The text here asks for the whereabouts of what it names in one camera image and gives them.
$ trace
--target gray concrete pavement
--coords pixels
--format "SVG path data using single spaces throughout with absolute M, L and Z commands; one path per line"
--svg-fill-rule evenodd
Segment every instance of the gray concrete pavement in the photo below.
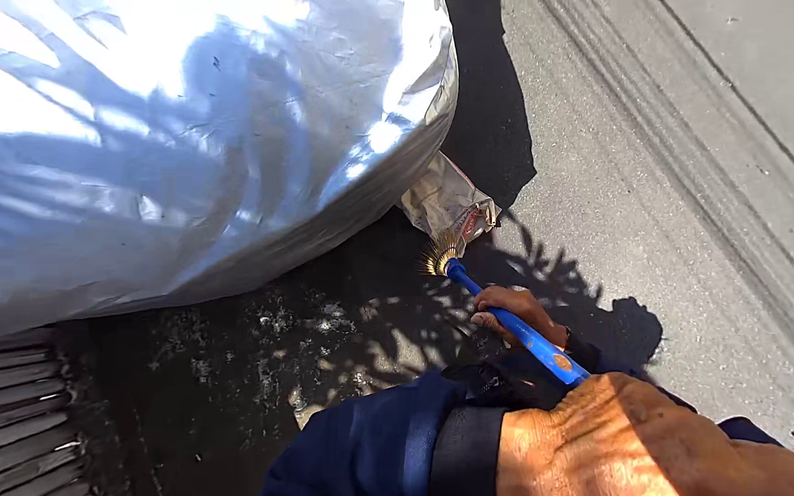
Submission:
M 712 13 L 677 3 L 695 22 Z M 739 16 L 750 21 L 794 9 L 734 4 L 748 4 Z M 537 171 L 513 204 L 517 221 L 577 259 L 603 302 L 633 296 L 657 315 L 653 377 L 794 449 L 793 157 L 658 2 L 505 0 L 502 19 Z M 784 98 L 794 76 L 776 70 L 794 72 L 794 51 L 776 51 L 767 33 L 737 37 L 746 52 L 777 52 L 741 63 L 735 51 L 729 70 L 756 83 L 754 105 L 780 124 L 772 132 L 792 130 L 794 147 Z M 496 242 L 522 250 L 510 224 Z

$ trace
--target hand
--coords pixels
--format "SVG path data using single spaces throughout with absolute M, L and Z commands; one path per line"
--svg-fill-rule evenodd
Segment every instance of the hand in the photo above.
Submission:
M 547 341 L 555 344 L 560 349 L 566 348 L 568 343 L 566 326 L 554 322 L 527 289 L 508 289 L 501 286 L 487 287 L 474 298 L 476 313 L 470 317 L 471 323 L 489 327 L 498 333 L 502 339 L 510 343 L 511 346 L 522 346 L 516 336 L 505 329 L 494 315 L 486 311 L 487 308 L 492 306 L 512 311 L 514 315 L 544 336 Z
M 552 411 L 504 415 L 499 496 L 794 496 L 794 453 L 731 440 L 650 384 L 596 375 Z

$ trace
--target asphalt road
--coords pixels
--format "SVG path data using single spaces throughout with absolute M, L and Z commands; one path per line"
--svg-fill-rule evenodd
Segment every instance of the asphalt road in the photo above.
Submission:
M 767 4 L 450 0 L 442 149 L 505 208 L 469 246 L 480 282 L 529 287 L 701 413 L 794 450 L 794 24 L 773 29 L 794 7 Z M 91 411 L 125 460 L 97 482 L 254 491 L 311 413 L 496 352 L 466 293 L 415 272 L 425 240 L 392 209 L 256 291 L 85 322 Z
M 655 379 L 794 449 L 794 5 L 727 4 L 504 0 L 535 175 L 495 239 L 564 250 L 606 310 L 634 297 Z M 460 55 L 462 84 L 486 71 Z

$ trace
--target navy blue sleeve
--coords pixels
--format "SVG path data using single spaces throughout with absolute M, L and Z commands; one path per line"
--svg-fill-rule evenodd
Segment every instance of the navy blue sleeve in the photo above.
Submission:
M 437 432 L 464 388 L 436 372 L 317 412 L 266 474 L 263 496 L 426 496 Z

